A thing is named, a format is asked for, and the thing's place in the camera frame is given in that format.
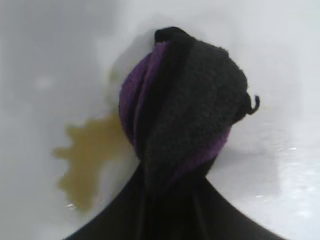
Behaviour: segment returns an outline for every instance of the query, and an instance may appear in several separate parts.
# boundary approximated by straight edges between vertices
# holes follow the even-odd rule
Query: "white surface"
[[[227,48],[261,97],[208,178],[270,230],[320,239],[317,0],[0,0],[0,239],[61,240],[126,183],[134,161],[107,165],[96,207],[79,217],[56,189],[67,165],[51,150],[70,144],[65,124],[108,112],[116,60],[168,25]],[[115,63],[121,76],[150,50],[142,39]]]

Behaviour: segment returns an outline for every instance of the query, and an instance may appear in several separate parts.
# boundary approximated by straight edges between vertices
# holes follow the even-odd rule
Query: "puddle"
[[[55,158],[68,163],[68,170],[57,186],[65,192],[68,202],[85,213],[97,194],[104,163],[127,152],[131,145],[116,114],[90,119],[82,126],[68,125],[65,132],[71,146],[58,147],[52,152]]]

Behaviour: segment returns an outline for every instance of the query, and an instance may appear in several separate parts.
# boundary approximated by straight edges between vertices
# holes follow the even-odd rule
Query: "black fuzzy fabric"
[[[171,42],[137,125],[138,156],[154,196],[188,156],[242,119],[248,103],[247,79],[224,49],[167,31],[155,34]]]

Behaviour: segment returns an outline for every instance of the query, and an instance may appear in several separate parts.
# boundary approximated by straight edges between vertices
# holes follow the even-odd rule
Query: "yellow stain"
[[[52,152],[55,158],[66,160],[69,165],[58,187],[76,209],[84,213],[93,204],[104,163],[129,150],[131,145],[116,114],[90,119],[83,126],[68,125],[65,132],[72,145]]]
[[[115,69],[112,69],[111,71],[110,71],[110,74],[109,74],[109,81],[111,82],[111,83],[114,83],[114,82],[117,82],[118,80],[119,80],[119,73],[118,73],[118,71],[117,70],[115,70]]]

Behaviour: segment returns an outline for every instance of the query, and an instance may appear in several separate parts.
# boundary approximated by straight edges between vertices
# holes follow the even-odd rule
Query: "black cloth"
[[[158,30],[169,42],[137,122],[140,165],[121,193],[67,240],[281,240],[228,203],[207,181],[214,163],[170,175],[251,108],[247,79],[228,53],[177,27]]]

